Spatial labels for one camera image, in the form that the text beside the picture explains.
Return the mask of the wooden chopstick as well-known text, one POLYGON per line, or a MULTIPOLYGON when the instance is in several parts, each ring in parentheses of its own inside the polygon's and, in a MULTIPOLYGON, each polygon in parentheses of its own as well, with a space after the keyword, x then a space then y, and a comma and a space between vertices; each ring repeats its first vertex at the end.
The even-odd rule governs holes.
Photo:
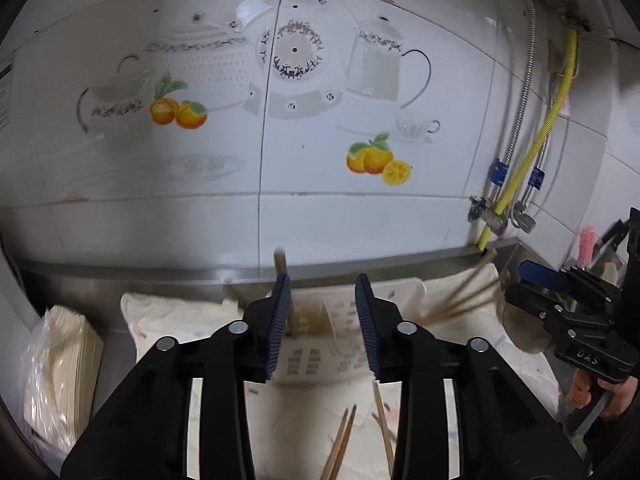
POLYGON ((277 293, 277 321, 282 336, 290 329, 291 310, 291 280, 288 276, 288 262, 286 261, 285 250, 278 247, 273 252, 274 268, 277 271, 278 293, 277 293))
POLYGON ((436 323, 440 318, 449 318, 454 309, 462 304, 462 300, 459 299, 462 292, 465 291, 483 271, 485 266, 491 264, 497 257, 497 251, 495 248, 491 248, 484 252, 483 257, 480 258, 480 262, 474 266, 472 273, 437 307, 423 319, 425 324, 436 323))
POLYGON ((378 426, 381 428, 382 439, 384 445, 384 451, 386 456, 387 468, 390 477, 393 477, 394 471, 394 450, 392 445, 392 440, 390 440, 390 430, 388 430, 385 413, 384 413, 384 404, 382 400, 382 396, 380 393, 380 388, 378 388, 377 382, 372 382, 374 402, 376 405, 376 411, 378 412, 378 426))

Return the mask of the wooden chopstick diagonal long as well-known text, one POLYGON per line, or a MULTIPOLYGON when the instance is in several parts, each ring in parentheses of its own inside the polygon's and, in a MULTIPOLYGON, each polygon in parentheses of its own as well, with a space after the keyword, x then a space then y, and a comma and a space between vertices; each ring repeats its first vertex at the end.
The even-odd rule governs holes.
POLYGON ((334 441, 334 443, 337 445, 337 448, 333 453, 333 460, 328 475, 329 480, 336 480, 338 474, 340 473, 341 466, 349 444, 349 439, 352 435, 352 426, 354 426, 356 414, 357 405, 354 404, 348 413, 348 417, 346 418, 346 422, 344 428, 340 433, 340 436, 334 441))

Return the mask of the beige house-shaped utensil holder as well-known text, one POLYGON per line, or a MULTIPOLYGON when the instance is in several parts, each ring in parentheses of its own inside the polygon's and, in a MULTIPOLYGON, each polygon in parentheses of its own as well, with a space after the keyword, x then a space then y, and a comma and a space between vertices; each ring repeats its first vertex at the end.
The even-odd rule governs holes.
POLYGON ((282 339, 272 381, 316 386, 369 374, 355 287, 294 289, 290 329, 282 339))

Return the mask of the chopstick in holder right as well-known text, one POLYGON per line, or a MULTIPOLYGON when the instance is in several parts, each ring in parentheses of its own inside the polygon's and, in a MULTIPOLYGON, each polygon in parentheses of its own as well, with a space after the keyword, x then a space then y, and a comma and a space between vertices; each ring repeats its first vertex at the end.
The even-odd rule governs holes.
POLYGON ((508 271, 501 273, 498 278, 485 285, 484 287, 477 289, 469 296, 463 297, 460 300, 452 302, 451 304, 446 304, 439 308, 437 311, 433 313, 431 320, 434 322, 439 322, 441 320, 449 320, 450 318, 458 318, 461 315, 464 315, 466 312, 473 311, 475 309, 483 307, 485 304, 490 302, 489 298, 485 298, 482 300, 482 297, 485 294, 495 294, 498 290, 502 289, 502 286, 506 284, 508 279, 510 278, 510 273, 508 271))

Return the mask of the metal bowl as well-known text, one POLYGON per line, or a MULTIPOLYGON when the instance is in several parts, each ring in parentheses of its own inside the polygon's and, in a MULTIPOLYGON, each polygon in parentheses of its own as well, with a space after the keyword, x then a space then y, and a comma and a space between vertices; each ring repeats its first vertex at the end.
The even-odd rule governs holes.
POLYGON ((514 346, 529 354, 542 353, 552 343, 551 336, 544 329, 544 322, 517 307, 509 299, 512 284, 504 286, 501 322, 514 346))

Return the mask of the white quilted patterned mat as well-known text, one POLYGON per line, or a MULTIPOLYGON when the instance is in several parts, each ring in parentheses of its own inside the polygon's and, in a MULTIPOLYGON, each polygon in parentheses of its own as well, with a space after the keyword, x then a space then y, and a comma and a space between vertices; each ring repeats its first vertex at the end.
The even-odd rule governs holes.
MULTIPOLYGON (((377 282, 376 296, 397 304, 407 320, 424 322, 448 298, 468 311, 430 325, 432 334, 464 344, 486 339, 509 363, 552 416, 559 413, 560 386, 542 353, 519 349, 502 324, 499 273, 493 264, 422 281, 377 282)), ((375 402, 384 405, 388 430, 397 431, 397 384, 372 385, 352 285, 297 289, 292 322, 279 362, 265 385, 245 387, 250 446, 259 479, 318 479, 346 411, 355 411, 352 434, 338 475, 385 479, 388 466, 375 402)))

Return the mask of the bagged stack of paper napkins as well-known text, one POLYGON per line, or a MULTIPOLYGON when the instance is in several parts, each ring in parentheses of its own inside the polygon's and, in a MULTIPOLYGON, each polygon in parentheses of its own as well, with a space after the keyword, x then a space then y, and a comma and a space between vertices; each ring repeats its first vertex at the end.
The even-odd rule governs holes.
POLYGON ((104 343, 88 318, 55 306, 23 356, 23 416, 41 440, 68 453, 88 427, 104 343))

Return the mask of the blue handled water valve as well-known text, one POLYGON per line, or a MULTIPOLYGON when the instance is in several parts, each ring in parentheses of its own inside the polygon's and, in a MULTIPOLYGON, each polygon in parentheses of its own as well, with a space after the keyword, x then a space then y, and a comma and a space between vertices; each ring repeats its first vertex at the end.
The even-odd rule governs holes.
POLYGON ((468 212, 468 221, 483 220, 492 234, 502 235, 506 230, 506 218, 503 214, 495 213, 495 206, 499 192, 504 185, 509 166, 497 159, 489 173, 491 191, 487 197, 471 196, 471 206, 468 212))

